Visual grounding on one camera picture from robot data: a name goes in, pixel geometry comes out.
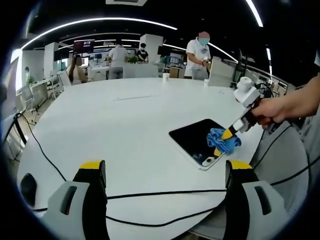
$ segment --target face mask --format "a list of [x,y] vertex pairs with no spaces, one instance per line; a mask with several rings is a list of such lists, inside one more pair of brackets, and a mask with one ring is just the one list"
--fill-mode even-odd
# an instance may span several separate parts
[[210,41],[210,38],[198,38],[199,43],[204,46],[207,45]]

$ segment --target woman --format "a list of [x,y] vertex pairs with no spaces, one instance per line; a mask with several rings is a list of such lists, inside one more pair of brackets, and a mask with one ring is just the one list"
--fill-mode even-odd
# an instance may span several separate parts
[[82,58],[80,55],[74,55],[71,65],[66,69],[70,82],[72,85],[84,84],[87,82],[85,72],[80,67],[82,65]]

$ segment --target black shirt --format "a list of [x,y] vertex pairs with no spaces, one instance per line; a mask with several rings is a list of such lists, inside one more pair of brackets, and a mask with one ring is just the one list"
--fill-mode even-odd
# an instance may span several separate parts
[[146,50],[144,51],[138,50],[137,55],[138,55],[138,62],[143,62],[149,56]]

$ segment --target blue cloth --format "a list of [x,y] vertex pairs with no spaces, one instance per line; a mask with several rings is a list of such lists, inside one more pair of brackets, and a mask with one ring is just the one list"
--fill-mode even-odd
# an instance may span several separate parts
[[221,137],[224,134],[223,128],[211,128],[210,132],[206,136],[206,141],[209,147],[216,147],[222,154],[232,154],[235,147],[241,146],[241,140],[237,136],[233,136],[227,140],[222,140]]

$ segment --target round table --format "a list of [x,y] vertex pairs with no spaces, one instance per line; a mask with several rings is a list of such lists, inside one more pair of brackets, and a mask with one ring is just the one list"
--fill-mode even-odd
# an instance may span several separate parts
[[[229,127],[244,107],[230,88],[204,87],[192,79],[128,78],[79,84],[69,88],[43,114],[33,133],[48,158],[67,180],[80,165],[102,159],[107,196],[225,189],[227,159],[249,163],[262,136],[254,126],[238,134],[242,146],[209,170],[197,169],[178,149],[169,132],[212,119]],[[31,173],[37,182],[35,209],[46,208],[63,179],[29,137],[17,181]],[[141,224],[163,224],[218,206],[225,192],[141,196],[109,200],[107,216]],[[210,212],[163,227],[142,227],[107,219],[110,239],[172,239]]]

